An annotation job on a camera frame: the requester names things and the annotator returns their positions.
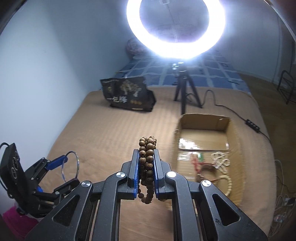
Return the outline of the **brown leather wristwatch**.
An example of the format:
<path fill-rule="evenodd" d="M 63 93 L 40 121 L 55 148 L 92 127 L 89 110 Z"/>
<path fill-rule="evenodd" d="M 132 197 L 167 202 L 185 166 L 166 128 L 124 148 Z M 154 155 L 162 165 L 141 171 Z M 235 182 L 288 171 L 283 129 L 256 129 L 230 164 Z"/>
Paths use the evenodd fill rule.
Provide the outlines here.
<path fill-rule="evenodd" d="M 220 180 L 218 170 L 212 165 L 203 165 L 199 169 L 195 178 L 196 182 L 201 182 L 203 180 L 209 180 L 213 183 Z"/>

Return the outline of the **dark metal bangle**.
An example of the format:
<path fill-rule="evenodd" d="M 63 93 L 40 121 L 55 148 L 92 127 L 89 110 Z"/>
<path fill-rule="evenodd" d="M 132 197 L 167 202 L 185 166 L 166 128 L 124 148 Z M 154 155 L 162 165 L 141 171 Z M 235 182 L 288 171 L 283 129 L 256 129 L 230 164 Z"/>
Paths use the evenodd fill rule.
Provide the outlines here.
<path fill-rule="evenodd" d="M 61 165 L 61 175 L 62 175 L 62 179 L 64 181 L 64 183 L 67 182 L 66 180 L 66 177 L 65 177 L 65 173 L 64 173 L 64 166 L 65 166 L 65 163 L 66 163 L 66 160 L 68 161 L 68 156 L 70 154 L 73 154 L 76 158 L 76 173 L 75 173 L 75 179 L 78 178 L 79 176 L 79 169 L 80 169 L 80 160 L 79 160 L 79 157 L 77 155 L 77 153 L 75 151 L 69 151 L 66 155 L 65 155 L 65 159 L 62 161 L 62 165 Z"/>

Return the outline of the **tan bed blanket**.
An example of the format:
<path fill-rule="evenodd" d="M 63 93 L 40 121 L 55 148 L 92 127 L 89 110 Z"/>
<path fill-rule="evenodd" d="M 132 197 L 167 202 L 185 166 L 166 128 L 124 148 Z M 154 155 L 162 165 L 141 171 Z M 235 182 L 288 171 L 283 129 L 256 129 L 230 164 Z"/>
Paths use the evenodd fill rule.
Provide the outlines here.
<path fill-rule="evenodd" d="M 157 102 L 152 112 L 112 108 L 102 92 L 89 93 L 55 141 L 48 158 L 75 151 L 80 160 L 79 180 L 98 182 L 119 171 L 131 159 L 141 137 L 154 136 L 162 160 L 171 162 L 173 138 L 181 115 L 174 101 L 175 88 L 153 87 Z M 275 209 L 276 174 L 274 154 L 266 138 L 266 127 L 257 102 L 249 94 L 232 89 L 197 89 L 206 98 L 203 108 L 187 105 L 188 113 L 223 115 L 237 130 L 245 164 L 245 189 L 240 208 L 265 233 L 269 232 Z M 70 155 L 65 176 L 76 173 L 76 158 Z M 47 173 L 41 182 L 51 192 L 62 184 L 61 169 Z M 172 240 L 173 223 L 166 202 L 123 201 L 120 210 L 120 240 Z"/>

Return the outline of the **black snack bag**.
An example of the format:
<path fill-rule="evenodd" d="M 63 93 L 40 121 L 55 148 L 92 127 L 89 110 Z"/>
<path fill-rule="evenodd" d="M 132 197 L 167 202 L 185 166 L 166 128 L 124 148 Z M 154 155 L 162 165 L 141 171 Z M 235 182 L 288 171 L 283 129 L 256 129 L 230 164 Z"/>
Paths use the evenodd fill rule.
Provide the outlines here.
<path fill-rule="evenodd" d="M 157 100 L 144 77 L 100 80 L 104 98 L 114 108 L 151 112 Z"/>

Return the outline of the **red cord jade pendant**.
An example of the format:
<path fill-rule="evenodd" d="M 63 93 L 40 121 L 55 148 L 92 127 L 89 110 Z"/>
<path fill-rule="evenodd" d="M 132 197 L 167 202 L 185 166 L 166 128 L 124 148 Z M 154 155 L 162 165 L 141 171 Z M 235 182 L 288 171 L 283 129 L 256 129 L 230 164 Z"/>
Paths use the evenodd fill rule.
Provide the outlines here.
<path fill-rule="evenodd" d="M 201 153 L 192 153 L 190 156 L 190 160 L 194 166 L 196 174 L 199 177 L 203 177 L 203 175 L 201 174 L 201 169 L 202 169 L 202 166 L 204 165 L 203 155 Z"/>

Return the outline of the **blue patterned bed sheet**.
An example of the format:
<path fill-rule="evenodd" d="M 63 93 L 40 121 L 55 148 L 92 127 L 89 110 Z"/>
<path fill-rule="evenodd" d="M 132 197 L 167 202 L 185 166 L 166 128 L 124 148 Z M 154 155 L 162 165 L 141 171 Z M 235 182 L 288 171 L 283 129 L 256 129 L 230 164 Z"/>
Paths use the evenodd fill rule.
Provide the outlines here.
<path fill-rule="evenodd" d="M 209 50 L 185 63 L 194 85 L 240 90 L 250 94 L 249 87 L 233 66 L 217 50 Z M 135 56 L 115 73 L 116 78 L 143 76 L 147 85 L 177 85 L 173 62 L 158 56 Z"/>

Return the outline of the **black clothes rack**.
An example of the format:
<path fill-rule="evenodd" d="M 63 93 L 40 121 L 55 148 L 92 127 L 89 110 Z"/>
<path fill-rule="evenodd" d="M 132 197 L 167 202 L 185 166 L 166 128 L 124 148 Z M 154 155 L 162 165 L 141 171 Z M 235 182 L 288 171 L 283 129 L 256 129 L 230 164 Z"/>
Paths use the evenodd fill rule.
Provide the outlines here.
<path fill-rule="evenodd" d="M 288 71 L 281 72 L 277 90 L 285 99 L 285 104 L 295 103 L 295 77 Z"/>

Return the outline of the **folded floral quilt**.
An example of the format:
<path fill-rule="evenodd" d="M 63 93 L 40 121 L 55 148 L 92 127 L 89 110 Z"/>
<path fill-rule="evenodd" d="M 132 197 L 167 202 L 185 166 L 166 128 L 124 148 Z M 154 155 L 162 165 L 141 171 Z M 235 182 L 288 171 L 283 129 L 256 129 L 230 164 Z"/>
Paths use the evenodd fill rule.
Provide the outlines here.
<path fill-rule="evenodd" d="M 142 44 L 137 38 L 131 38 L 126 43 L 126 50 L 132 56 L 142 56 L 146 55 L 149 50 L 148 48 Z"/>

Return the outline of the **brown cardboard box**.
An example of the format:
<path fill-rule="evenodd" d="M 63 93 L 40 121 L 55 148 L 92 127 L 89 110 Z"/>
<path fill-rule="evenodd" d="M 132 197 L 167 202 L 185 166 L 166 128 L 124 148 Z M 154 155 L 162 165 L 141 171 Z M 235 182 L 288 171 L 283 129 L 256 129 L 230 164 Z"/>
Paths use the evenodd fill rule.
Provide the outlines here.
<path fill-rule="evenodd" d="M 196 181 L 192 153 L 201 153 L 204 165 L 214 166 L 220 180 L 213 183 L 232 202 L 240 205 L 245 186 L 241 144 L 229 117 L 188 113 L 180 117 L 173 138 L 171 167 L 189 181 Z"/>

